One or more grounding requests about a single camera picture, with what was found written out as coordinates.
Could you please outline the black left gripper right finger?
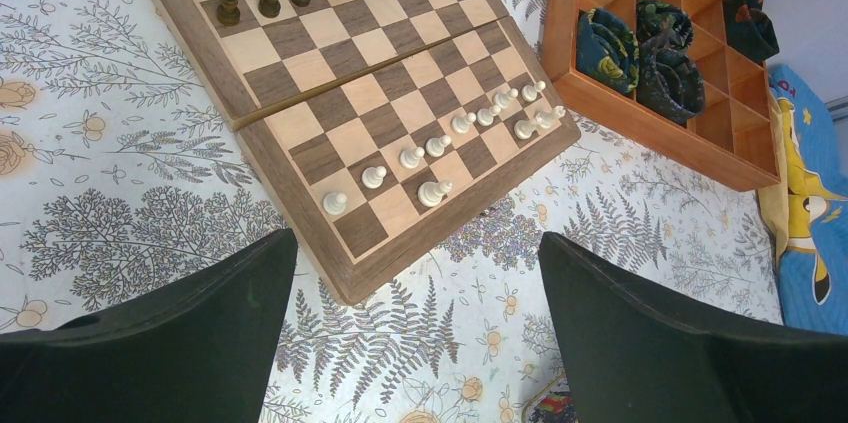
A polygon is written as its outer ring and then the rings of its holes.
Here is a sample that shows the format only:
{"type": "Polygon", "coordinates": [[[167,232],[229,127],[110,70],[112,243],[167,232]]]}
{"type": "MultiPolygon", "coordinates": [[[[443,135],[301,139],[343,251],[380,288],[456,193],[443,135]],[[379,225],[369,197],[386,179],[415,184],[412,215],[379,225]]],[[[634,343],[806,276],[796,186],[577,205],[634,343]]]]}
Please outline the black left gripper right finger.
{"type": "Polygon", "coordinates": [[[847,340],[752,319],[555,232],[539,267],[583,422],[843,422],[847,340]]]}

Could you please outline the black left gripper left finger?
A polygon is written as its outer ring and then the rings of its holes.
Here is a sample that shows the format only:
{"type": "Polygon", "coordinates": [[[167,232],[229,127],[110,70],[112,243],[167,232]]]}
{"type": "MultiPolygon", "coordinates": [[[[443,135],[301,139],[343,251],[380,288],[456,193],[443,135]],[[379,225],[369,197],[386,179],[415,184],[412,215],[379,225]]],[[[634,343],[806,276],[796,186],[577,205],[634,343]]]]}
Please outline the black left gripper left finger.
{"type": "Polygon", "coordinates": [[[3,334],[2,420],[257,421],[297,252],[278,229],[132,300],[3,334]]]}

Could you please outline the white chess queen piece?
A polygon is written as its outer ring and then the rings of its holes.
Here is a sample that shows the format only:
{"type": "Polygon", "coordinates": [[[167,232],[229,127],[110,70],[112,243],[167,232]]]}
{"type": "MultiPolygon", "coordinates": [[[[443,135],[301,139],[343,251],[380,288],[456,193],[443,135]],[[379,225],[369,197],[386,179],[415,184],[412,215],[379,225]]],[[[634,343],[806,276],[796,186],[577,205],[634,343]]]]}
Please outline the white chess queen piece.
{"type": "Polygon", "coordinates": [[[538,111],[535,114],[535,122],[540,129],[547,130],[564,117],[565,113],[565,108],[562,105],[555,106],[549,111],[538,111]]]}

